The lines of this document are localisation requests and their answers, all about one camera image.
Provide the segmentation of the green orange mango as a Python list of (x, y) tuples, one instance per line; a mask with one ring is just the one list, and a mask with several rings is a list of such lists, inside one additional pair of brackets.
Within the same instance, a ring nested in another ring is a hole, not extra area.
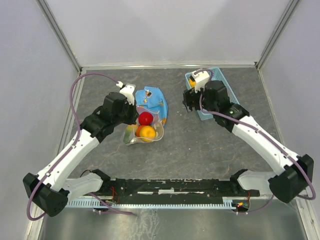
[(138, 129), (137, 124), (128, 125), (124, 131), (123, 142), (130, 144), (136, 137), (136, 131)]

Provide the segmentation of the bright red apple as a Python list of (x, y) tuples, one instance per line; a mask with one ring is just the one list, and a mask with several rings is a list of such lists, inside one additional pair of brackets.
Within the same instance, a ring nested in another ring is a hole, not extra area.
[(143, 126), (150, 126), (153, 120), (154, 116), (147, 111), (143, 111), (138, 117), (139, 124)]

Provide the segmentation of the orange tangerine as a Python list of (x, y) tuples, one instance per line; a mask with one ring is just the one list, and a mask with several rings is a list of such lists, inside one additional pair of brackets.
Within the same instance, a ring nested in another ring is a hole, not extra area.
[(137, 137), (140, 137), (140, 131), (141, 131), (141, 129), (144, 127), (144, 125), (140, 125), (137, 129), (136, 129), (136, 132), (135, 132), (135, 135), (137, 136)]

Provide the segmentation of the clear dotted zip bag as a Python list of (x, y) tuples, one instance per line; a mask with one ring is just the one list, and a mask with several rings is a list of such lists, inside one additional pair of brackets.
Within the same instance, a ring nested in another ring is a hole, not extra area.
[(164, 136), (164, 126), (159, 111), (136, 107), (138, 118), (135, 124), (128, 125), (123, 133), (123, 143), (128, 145), (160, 141)]

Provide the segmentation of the yellow round fruit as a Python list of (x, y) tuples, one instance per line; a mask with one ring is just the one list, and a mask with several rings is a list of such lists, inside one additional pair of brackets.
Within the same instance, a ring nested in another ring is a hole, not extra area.
[(156, 131), (152, 126), (146, 125), (140, 130), (141, 140), (144, 142), (150, 142), (156, 137)]

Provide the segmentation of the small yellow lemon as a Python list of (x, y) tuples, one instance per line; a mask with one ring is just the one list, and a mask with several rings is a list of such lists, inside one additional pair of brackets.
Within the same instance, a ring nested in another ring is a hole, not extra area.
[(191, 88), (194, 88), (194, 87), (195, 87), (196, 82), (195, 82), (194, 80), (189, 79), (188, 82), (189, 82), (189, 85), (190, 85)]

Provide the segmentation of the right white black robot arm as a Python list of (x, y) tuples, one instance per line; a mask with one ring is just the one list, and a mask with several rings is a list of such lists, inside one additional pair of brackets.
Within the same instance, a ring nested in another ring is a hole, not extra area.
[(271, 167), (269, 172), (240, 170), (229, 183), (231, 193), (240, 196), (247, 190), (271, 192), (284, 203), (296, 197), (316, 198), (312, 185), (314, 160), (273, 138), (244, 107), (230, 100), (222, 81), (208, 81), (203, 88), (185, 90), (183, 104), (187, 110), (211, 114), (218, 125), (245, 141)]

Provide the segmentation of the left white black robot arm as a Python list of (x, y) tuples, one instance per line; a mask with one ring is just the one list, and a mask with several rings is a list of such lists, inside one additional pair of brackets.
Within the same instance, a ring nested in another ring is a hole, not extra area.
[(35, 203), (50, 217), (59, 214), (68, 202), (95, 193), (106, 195), (111, 189), (110, 177), (99, 169), (86, 176), (68, 177), (83, 158), (96, 148), (115, 127), (136, 122), (136, 101), (131, 93), (111, 92), (78, 128), (71, 142), (37, 174), (28, 173), (22, 180), (28, 203)]

